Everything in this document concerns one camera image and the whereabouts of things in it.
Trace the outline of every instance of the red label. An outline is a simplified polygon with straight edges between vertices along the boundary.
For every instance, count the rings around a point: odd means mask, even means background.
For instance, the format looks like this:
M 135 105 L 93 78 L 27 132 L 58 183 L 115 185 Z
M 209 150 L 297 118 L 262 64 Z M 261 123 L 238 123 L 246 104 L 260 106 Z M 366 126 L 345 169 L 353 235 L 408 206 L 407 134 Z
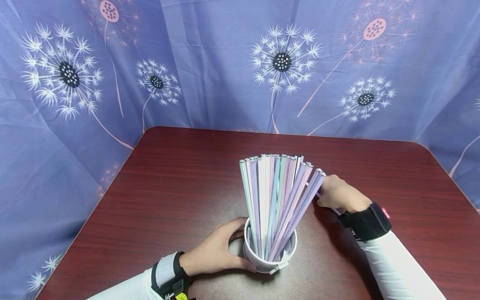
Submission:
M 387 216 L 387 218 L 390 220 L 390 215 L 388 214 L 387 210 L 385 209 L 385 207 L 382 207 L 382 211 L 384 212 L 385 216 Z

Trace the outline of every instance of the left hand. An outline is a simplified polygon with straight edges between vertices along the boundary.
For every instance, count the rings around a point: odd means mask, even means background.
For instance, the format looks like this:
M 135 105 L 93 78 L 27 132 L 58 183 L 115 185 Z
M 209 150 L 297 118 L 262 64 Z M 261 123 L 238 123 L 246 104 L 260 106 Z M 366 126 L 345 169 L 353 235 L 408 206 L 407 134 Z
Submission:
M 211 274 L 227 269 L 256 272 L 251 262 L 228 252 L 228 243 L 243 237 L 246 221 L 247 218 L 239 217 L 217 226 L 200 245 L 180 256 L 180 265 L 187 275 Z

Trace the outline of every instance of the cup rim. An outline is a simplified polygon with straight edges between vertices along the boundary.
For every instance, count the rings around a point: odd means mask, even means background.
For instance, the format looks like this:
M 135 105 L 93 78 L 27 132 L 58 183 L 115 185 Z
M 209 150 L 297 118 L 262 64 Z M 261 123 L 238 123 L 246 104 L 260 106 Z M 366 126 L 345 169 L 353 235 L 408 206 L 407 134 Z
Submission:
M 259 260 L 261 263 L 263 264 L 267 264 L 267 265 L 271 265 L 271 266 L 276 266 L 280 263 L 282 263 L 282 261 L 280 262 L 269 262 L 269 261 L 266 261 L 264 259 L 261 259 L 260 257 L 258 257 L 258 255 L 255 254 L 255 252 L 253 252 L 253 250 L 251 249 L 250 247 L 250 242 L 249 242 L 249 239 L 247 238 L 247 228 L 248 228 L 248 225 L 250 224 L 250 218 L 247 219 L 247 222 L 245 223 L 245 228 L 243 229 L 243 238 L 245 239 L 245 243 L 247 244 L 247 249 L 248 249 L 248 252 L 253 255 L 255 257 L 255 259 Z M 290 237 L 290 239 L 292 237 L 295 237 L 295 242 L 294 242 L 294 245 L 293 245 L 293 249 L 290 253 L 287 254 L 287 261 L 289 261 L 293 254 L 295 253 L 295 251 L 297 250 L 297 242 L 298 242 L 298 236 L 297 236 L 297 229 L 294 229 L 293 230 L 293 234 L 292 236 Z

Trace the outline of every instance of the hand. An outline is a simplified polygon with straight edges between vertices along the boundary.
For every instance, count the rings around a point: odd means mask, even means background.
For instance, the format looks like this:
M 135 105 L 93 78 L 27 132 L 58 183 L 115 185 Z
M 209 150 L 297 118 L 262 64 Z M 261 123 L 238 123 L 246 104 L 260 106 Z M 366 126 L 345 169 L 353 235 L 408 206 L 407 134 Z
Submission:
M 239 217 L 217 226 L 200 245 L 180 256 L 180 265 L 187 275 L 211 274 L 227 269 L 256 272 L 251 262 L 228 252 L 228 243 L 243 237 L 245 222 L 247 218 Z
M 343 208 L 349 213 L 363 211 L 372 204 L 367 196 L 337 175 L 330 175 L 325 178 L 320 188 L 320 194 L 322 196 L 317 200 L 319 206 L 333 209 Z

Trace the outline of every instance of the black wrist strap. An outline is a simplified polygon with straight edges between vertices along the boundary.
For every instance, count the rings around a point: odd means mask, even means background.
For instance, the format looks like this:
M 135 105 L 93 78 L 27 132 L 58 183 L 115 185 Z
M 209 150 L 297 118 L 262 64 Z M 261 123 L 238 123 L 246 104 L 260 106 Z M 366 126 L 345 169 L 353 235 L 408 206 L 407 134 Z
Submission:
M 363 242 L 382 237 L 392 229 L 382 208 L 375 202 L 364 211 L 341 214 L 338 220 L 343 227 L 351 228 L 356 237 Z
M 152 289 L 163 299 L 170 299 L 170 295 L 176 297 L 177 295 L 184 293 L 187 295 L 189 284 L 192 282 L 192 278 L 185 273 L 185 270 L 180 266 L 180 256 L 184 252 L 177 252 L 173 259 L 173 272 L 175 277 L 165 282 L 160 287 L 156 282 L 156 268 L 158 263 L 155 263 L 152 267 Z

